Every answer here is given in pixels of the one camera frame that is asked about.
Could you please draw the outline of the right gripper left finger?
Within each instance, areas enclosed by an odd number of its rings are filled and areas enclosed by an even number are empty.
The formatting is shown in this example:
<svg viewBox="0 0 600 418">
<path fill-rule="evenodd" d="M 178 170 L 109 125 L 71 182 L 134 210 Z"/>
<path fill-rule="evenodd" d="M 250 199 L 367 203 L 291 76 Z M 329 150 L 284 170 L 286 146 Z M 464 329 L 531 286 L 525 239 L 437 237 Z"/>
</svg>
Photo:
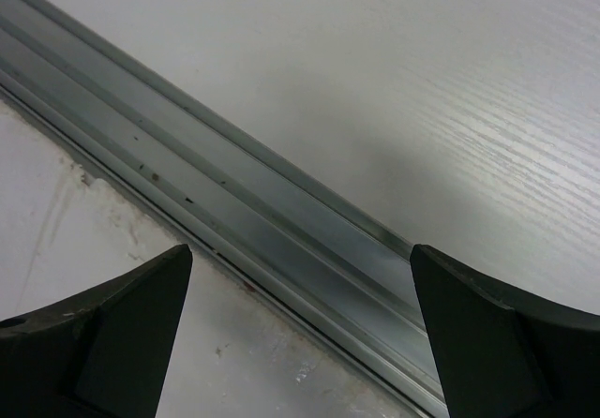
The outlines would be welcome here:
<svg viewBox="0 0 600 418">
<path fill-rule="evenodd" d="M 192 254 L 170 248 L 86 291 L 1 322 L 4 417 L 153 417 Z"/>
</svg>

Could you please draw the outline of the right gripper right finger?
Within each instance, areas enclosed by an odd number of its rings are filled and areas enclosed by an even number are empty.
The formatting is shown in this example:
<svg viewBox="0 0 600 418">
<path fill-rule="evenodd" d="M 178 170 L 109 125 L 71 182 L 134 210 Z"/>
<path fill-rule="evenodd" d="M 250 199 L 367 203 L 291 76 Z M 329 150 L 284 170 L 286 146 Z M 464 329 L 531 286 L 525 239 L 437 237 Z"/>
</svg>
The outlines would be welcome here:
<svg viewBox="0 0 600 418">
<path fill-rule="evenodd" d="M 432 246 L 414 246 L 410 264 L 450 416 L 598 416 L 598 316 Z"/>
</svg>

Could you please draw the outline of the aluminium frame rail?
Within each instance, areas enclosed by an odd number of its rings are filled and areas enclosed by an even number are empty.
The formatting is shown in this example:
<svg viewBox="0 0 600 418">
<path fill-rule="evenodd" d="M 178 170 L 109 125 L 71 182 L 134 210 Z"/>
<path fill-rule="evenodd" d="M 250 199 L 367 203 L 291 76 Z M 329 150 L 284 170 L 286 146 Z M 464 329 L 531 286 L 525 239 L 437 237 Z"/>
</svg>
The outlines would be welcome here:
<svg viewBox="0 0 600 418">
<path fill-rule="evenodd" d="M 447 415 L 408 242 L 45 0 L 1 0 L 1 83 L 418 415 Z"/>
</svg>

